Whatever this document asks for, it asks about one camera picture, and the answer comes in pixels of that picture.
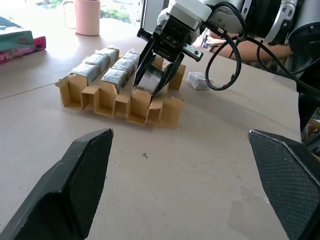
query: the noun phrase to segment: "table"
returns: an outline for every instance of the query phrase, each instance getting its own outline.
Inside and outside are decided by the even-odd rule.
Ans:
[[[58,88],[44,86],[96,48],[86,37],[77,41],[84,48],[71,50],[75,55],[67,60],[49,48],[0,67],[0,231],[74,139],[113,128],[107,179],[88,239],[287,239],[247,135],[259,129],[300,140],[298,94],[288,79],[243,65],[230,89],[194,91],[186,74],[180,91],[170,92],[185,101],[178,128],[145,128],[63,108]],[[134,44],[142,49],[145,42]],[[119,45],[131,48],[127,41]],[[199,63],[186,57],[186,72],[203,72],[210,56],[206,52]],[[20,61],[34,69],[11,72]],[[210,75],[228,79],[234,69],[234,61],[218,56]]]

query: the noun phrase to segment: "pink cup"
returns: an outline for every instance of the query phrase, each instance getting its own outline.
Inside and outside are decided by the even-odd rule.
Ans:
[[[75,0],[75,32],[86,36],[100,33],[100,1]]]

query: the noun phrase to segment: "cardboard divider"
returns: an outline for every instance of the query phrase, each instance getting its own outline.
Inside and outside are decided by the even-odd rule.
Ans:
[[[169,86],[165,86],[151,101],[145,124],[158,126],[161,119],[164,103],[168,95]]]
[[[100,91],[100,87],[97,85],[92,85],[86,87],[86,89],[81,92],[82,110],[85,108],[94,109],[95,98],[97,98],[98,91]]]
[[[65,108],[82,110],[81,92],[87,87],[87,78],[71,74],[55,84],[60,89],[62,102]]]
[[[182,99],[168,96],[163,104],[158,126],[161,128],[176,128],[184,105],[185,101]]]
[[[128,119],[131,109],[131,96],[126,93],[120,93],[113,106],[113,116]]]
[[[101,81],[100,91],[94,101],[94,113],[113,118],[114,104],[117,96],[118,92],[115,85]]]
[[[152,95],[139,89],[132,90],[131,108],[127,121],[134,124],[145,125]]]

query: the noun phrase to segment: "person's arm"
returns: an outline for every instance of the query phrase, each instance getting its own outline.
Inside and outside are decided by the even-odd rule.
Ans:
[[[212,38],[218,38],[220,39],[219,36],[217,36],[214,33],[210,33],[210,36]],[[230,34],[230,37],[234,37],[236,36],[236,34]],[[286,58],[288,56],[291,56],[293,53],[290,50],[290,47],[287,45],[276,45],[276,46],[269,46],[267,44],[265,44],[265,46],[278,58]],[[257,62],[257,48],[258,46],[255,45],[254,43],[250,42],[250,41],[243,41],[240,42],[238,45],[238,50],[240,52],[241,55],[241,59],[243,62]],[[218,47],[215,47],[212,49],[212,52],[214,53],[216,50],[218,49]],[[219,53],[220,56],[223,56],[225,58],[229,58],[230,54],[232,52],[232,48],[230,45],[225,46]],[[260,50],[260,58],[262,61],[268,61],[268,60],[272,60],[272,57],[269,56],[269,54],[267,54],[263,49]],[[236,57],[233,54],[231,56],[231,59],[235,60]]]

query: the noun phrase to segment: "wrapped package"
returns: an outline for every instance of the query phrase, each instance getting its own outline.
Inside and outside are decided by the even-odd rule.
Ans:
[[[119,56],[119,54],[117,54],[118,53],[117,50],[111,49],[111,48],[104,48],[101,50],[95,50],[94,53],[109,57],[111,63],[113,63]]]
[[[107,48],[107,49],[113,49],[113,50],[115,50],[115,52],[116,52],[116,57],[117,57],[117,58],[119,57],[120,50],[117,49],[115,46],[109,45],[109,46],[107,46],[106,48]]]
[[[87,85],[89,85],[98,77],[99,68],[95,65],[80,63],[78,66],[73,68],[69,74],[76,74],[86,77]]]
[[[102,77],[101,81],[114,84],[119,93],[128,81],[128,73],[126,71],[110,68]]]
[[[209,87],[205,79],[205,74],[203,72],[190,72],[188,77],[188,83],[195,90],[209,90]]]
[[[99,67],[100,68],[99,74],[101,74],[109,66],[110,58],[107,56],[95,53],[95,54],[87,57],[85,60],[83,60],[83,63],[89,64],[89,65],[95,65],[95,66]]]
[[[139,63],[140,54],[136,53],[134,49],[130,49],[124,56],[123,59],[128,59],[133,62],[134,68],[137,69]]]
[[[119,59],[112,67],[113,69],[118,69],[121,71],[126,71],[128,73],[128,79],[131,77],[131,75],[134,73],[135,70],[135,64],[128,59]]]

